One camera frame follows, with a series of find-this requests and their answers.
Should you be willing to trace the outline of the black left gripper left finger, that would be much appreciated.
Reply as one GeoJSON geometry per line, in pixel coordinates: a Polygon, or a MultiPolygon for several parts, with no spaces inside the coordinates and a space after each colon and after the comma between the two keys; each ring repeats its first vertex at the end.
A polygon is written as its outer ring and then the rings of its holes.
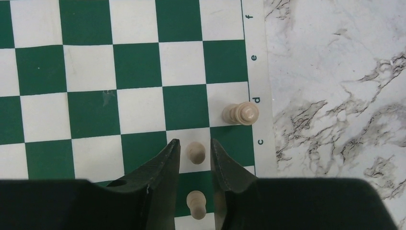
{"type": "Polygon", "coordinates": [[[180,141],[102,187],[88,180],[1,180],[3,230],[173,230],[180,141]]]}

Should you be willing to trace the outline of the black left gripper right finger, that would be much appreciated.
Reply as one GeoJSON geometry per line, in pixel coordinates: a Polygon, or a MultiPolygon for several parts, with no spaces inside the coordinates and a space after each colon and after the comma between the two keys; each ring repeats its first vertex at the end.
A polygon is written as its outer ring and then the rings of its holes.
{"type": "Polygon", "coordinates": [[[211,140],[218,230],[395,230],[375,189],[355,178],[258,178],[211,140]]]}

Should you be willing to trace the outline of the white pawn chess piece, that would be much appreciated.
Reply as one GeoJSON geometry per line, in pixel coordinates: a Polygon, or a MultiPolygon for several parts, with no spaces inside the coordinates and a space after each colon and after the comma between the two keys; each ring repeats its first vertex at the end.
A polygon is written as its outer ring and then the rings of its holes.
{"type": "Polygon", "coordinates": [[[186,203],[194,219],[201,220],[206,215],[206,198],[204,193],[194,190],[188,193],[186,203]]]}

